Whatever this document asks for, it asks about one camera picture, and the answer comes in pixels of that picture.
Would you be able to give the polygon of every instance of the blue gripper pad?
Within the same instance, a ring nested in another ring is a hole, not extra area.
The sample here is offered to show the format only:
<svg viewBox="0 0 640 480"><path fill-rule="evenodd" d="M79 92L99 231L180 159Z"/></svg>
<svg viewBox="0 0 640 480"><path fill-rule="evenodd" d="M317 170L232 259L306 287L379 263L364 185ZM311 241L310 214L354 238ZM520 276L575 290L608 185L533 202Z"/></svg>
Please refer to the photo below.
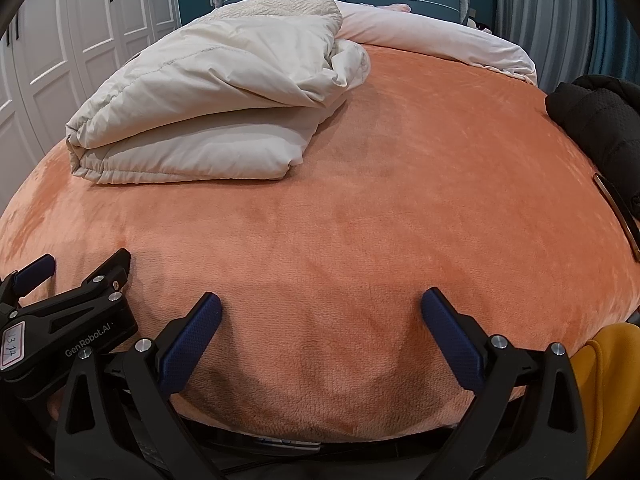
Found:
<svg viewBox="0 0 640 480"><path fill-rule="evenodd" d="M172 320L162 330L156 339L161 351L157 367L158 389L165 398L184 389L221 321L220 298L206 292L187 316ZM164 335L173 338L161 349Z"/></svg>
<svg viewBox="0 0 640 480"><path fill-rule="evenodd" d="M420 309L458 384L477 395L484 387L484 359L456 319L458 313L436 287L422 295Z"/></svg>
<svg viewBox="0 0 640 480"><path fill-rule="evenodd" d="M24 298L37 286L43 284L56 273L56 259L51 254L45 254L34 262L19 270L14 277L14 294Z"/></svg>

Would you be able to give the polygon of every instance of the mustard yellow fabric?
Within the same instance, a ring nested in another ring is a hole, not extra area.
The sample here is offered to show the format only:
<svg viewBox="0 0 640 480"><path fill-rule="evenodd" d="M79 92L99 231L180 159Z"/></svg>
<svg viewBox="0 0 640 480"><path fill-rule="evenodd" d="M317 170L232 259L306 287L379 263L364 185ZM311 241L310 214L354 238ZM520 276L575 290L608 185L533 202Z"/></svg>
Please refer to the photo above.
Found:
<svg viewBox="0 0 640 480"><path fill-rule="evenodd" d="M640 328L629 323L604 327L571 364L584 410L591 475L640 408Z"/></svg>

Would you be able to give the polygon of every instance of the black puffer jacket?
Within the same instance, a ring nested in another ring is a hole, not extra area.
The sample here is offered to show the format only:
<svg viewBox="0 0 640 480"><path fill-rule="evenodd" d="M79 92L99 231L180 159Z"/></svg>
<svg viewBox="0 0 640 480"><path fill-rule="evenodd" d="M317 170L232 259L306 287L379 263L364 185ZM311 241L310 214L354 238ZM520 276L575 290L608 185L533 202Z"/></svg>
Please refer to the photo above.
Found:
<svg viewBox="0 0 640 480"><path fill-rule="evenodd" d="M546 112L640 219L640 86L605 75L560 83Z"/></svg>

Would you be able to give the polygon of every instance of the gray curtain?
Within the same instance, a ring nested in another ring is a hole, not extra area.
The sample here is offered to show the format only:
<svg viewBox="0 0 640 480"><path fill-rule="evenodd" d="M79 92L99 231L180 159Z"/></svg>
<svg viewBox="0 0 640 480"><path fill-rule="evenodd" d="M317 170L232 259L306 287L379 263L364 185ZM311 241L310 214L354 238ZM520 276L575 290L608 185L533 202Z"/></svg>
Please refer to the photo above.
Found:
<svg viewBox="0 0 640 480"><path fill-rule="evenodd" d="M587 71L593 23L594 0L497 0L495 33L524 48L545 92Z"/></svg>

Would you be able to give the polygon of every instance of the pink fabric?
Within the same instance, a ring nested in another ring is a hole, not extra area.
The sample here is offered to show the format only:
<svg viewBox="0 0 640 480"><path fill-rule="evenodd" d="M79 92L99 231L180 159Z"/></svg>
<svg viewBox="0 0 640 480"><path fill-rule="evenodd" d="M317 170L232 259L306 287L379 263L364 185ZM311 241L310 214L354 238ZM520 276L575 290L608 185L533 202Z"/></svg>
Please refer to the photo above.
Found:
<svg viewBox="0 0 640 480"><path fill-rule="evenodd" d="M488 333L570 352L640 300L587 158L522 81L367 47L368 81L280 182L96 186L58 145L0 219L0 275L50 252L77 286L119 247L140 335L206 290L222 325L177 409L245 433L373 440L457 422L420 319L439 286Z"/></svg>

